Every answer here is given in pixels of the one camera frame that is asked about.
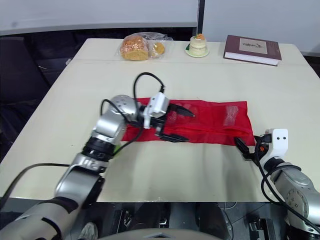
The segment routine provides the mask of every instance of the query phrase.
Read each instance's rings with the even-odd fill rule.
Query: cake
[[[207,52],[207,41],[202,33],[190,38],[189,53],[194,56],[202,56]]]

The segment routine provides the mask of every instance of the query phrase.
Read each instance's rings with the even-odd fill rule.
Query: book
[[[234,35],[228,35],[226,38],[223,57],[273,66],[277,66],[282,60],[279,44],[276,41]]]

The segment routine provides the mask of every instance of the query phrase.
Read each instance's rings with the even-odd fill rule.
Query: bread
[[[124,38],[120,47],[121,56],[128,60],[147,60],[148,41],[142,36],[130,35]]]
[[[156,42],[153,44],[153,50],[157,54],[164,54],[165,53],[165,46],[161,42]]]

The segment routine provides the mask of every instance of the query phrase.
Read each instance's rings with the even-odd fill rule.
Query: white wall
[[[196,27],[197,10],[198,0],[0,0],[0,31]]]
[[[202,32],[212,42],[237,35],[320,56],[320,0],[205,0]]]

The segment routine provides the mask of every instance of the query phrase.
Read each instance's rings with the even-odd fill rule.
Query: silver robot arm
[[[130,121],[137,120],[134,99],[111,100]],[[103,187],[101,176],[126,131],[124,117],[111,105],[100,117],[82,152],[59,181],[54,198],[33,206],[0,231],[2,240],[59,240],[69,232],[81,209],[94,203]]]
[[[280,166],[292,165],[283,161],[288,150],[288,130],[269,129],[262,137],[258,146],[259,164],[265,174],[271,173],[270,180],[280,193],[289,208],[294,209],[316,226],[320,226],[320,193],[315,189],[311,179],[300,169]],[[249,148],[239,138],[235,139],[236,146],[247,160],[252,160],[256,165],[255,154],[249,153]],[[304,239],[306,236],[320,235],[313,227],[306,224],[301,218],[288,210],[287,221],[290,225],[291,236],[289,239]]]

